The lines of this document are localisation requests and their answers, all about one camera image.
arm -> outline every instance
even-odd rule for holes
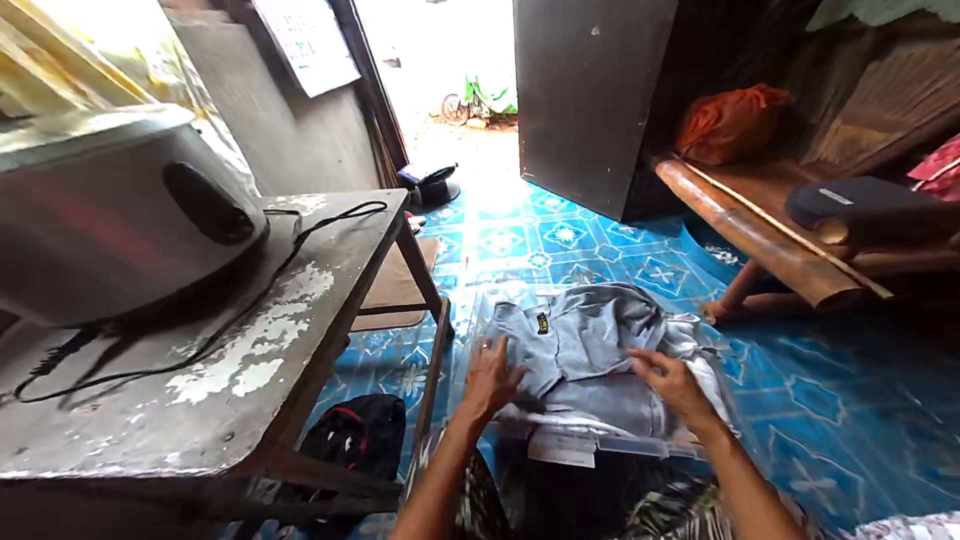
[[[507,338],[501,337],[495,348],[491,341],[473,353],[467,373],[467,391],[453,418],[446,425],[426,470],[410,498],[400,509],[392,540],[439,540],[449,538],[456,503],[463,491],[467,460],[476,447],[484,426],[516,394],[527,372],[525,366],[513,372],[507,369]]]
[[[704,445],[717,473],[720,493],[732,508],[737,537],[805,540],[800,526],[717,416],[686,364],[640,349],[627,353],[634,358],[634,371],[681,415]]]

brown mat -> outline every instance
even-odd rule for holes
[[[418,238],[420,251],[426,268],[433,272],[433,265],[437,262],[437,253],[440,252],[439,238]],[[363,307],[403,306],[405,304],[419,304],[423,296],[410,275],[406,261],[396,244],[387,252],[387,257],[380,265],[380,271],[373,280]],[[353,321],[350,331],[382,330],[389,328],[412,327],[420,323],[426,311],[409,311],[406,313],[384,313],[382,315],[363,315]]]

doorway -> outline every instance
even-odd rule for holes
[[[410,161],[456,161],[461,183],[491,173],[518,178],[516,115],[494,110],[487,116],[465,103],[470,79],[499,101],[494,109],[516,106],[513,1],[355,4]],[[469,122],[464,112],[473,116]]]

hand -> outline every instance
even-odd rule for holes
[[[632,358],[636,374],[643,377],[666,404],[680,414],[686,426],[698,437],[709,436],[718,427],[726,430],[700,384],[682,360],[643,349],[630,349],[627,356]]]
[[[486,424],[514,398],[516,387],[528,369],[527,366],[513,371],[507,369],[507,336],[501,336],[495,347],[491,340],[484,339],[473,351],[467,372],[467,392],[458,412]]]

electric cord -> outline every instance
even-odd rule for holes
[[[369,206],[375,206],[375,208],[359,211],[360,209],[363,209]],[[44,396],[39,396],[36,398],[24,398],[22,394],[23,394],[23,391],[27,388],[27,386],[32,384],[35,380],[39,379],[40,377],[43,377],[52,373],[54,369],[56,369],[57,366],[60,365],[60,363],[63,362],[68,356],[76,353],[81,349],[81,347],[92,342],[94,339],[96,339],[100,335],[101,331],[103,330],[102,326],[90,325],[90,326],[81,328],[79,331],[77,331],[76,334],[74,334],[73,337],[67,340],[66,343],[50,349],[47,352],[47,357],[44,358],[38,364],[37,367],[31,370],[30,376],[27,379],[25,379],[23,382],[21,382],[19,385],[17,385],[16,389],[13,390],[13,397],[17,401],[23,404],[42,402],[45,400],[58,398],[60,396],[65,396],[73,392],[84,390],[91,386],[98,386],[106,382],[111,382],[114,380],[121,380],[121,379],[134,380],[134,379],[140,379],[143,377],[149,377],[151,375],[161,375],[164,373],[178,371],[180,369],[192,366],[200,362],[204,358],[215,353],[220,348],[220,344],[218,343],[220,341],[220,338],[223,337],[223,335],[227,333],[227,331],[230,328],[232,328],[235,324],[245,319],[251,313],[251,311],[253,311],[253,309],[257,307],[261,302],[263,302],[263,300],[267,297],[267,295],[270,294],[270,291],[273,290],[274,285],[276,284],[276,281],[279,280],[279,278],[286,271],[287,267],[290,266],[290,263],[293,262],[293,259],[300,252],[300,248],[303,247],[303,243],[306,242],[306,239],[310,236],[310,234],[312,234],[318,229],[326,227],[331,223],[340,221],[341,219],[361,217],[361,216],[369,215],[372,213],[381,212],[385,209],[387,209],[387,203],[384,203],[383,201],[367,201],[366,203],[357,205],[352,209],[341,212],[335,216],[322,219],[318,221],[313,227],[310,227],[309,229],[303,232],[300,232],[303,215],[299,211],[290,210],[290,209],[264,210],[264,213],[286,214],[286,215],[297,216],[297,221],[294,225],[294,246],[293,246],[293,249],[290,251],[290,255],[288,255],[287,258],[276,268],[273,275],[270,277],[270,280],[267,282],[267,285],[262,290],[260,290],[260,292],[257,293],[256,296],[253,297],[253,300],[251,300],[246,307],[244,307],[239,312],[231,316],[226,321],[226,323],[221,325],[220,328],[217,329],[217,331],[215,331],[206,340],[204,340],[204,343],[188,358],[186,358],[181,362],[177,362],[176,364],[169,365],[166,367],[115,373],[112,375],[100,377],[98,379],[88,380],[81,384],[76,384],[74,386],[70,386],[69,388],[64,388],[62,390],[58,390],[56,392],[52,392]]]

